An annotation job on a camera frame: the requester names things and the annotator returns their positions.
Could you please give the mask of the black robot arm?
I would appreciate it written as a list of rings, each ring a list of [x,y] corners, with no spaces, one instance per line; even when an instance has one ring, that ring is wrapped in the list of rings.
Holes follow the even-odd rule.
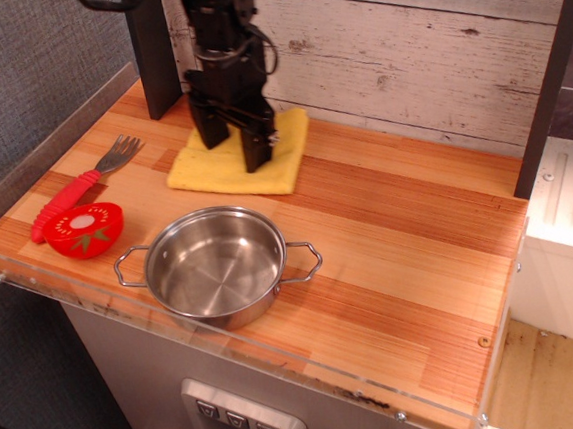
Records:
[[[191,116],[208,149],[223,143],[229,127],[240,131],[245,170],[272,157],[275,113],[263,96],[272,72],[265,47],[271,40],[252,24],[255,0],[181,0],[196,36],[198,70],[189,69]]]

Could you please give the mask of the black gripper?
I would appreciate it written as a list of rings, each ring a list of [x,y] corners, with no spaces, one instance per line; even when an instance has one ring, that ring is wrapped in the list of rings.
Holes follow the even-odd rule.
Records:
[[[228,126],[240,128],[248,173],[272,157],[274,113],[263,96],[267,82],[264,43],[249,41],[241,53],[201,61],[199,70],[185,73],[191,116],[207,149],[229,138]]]

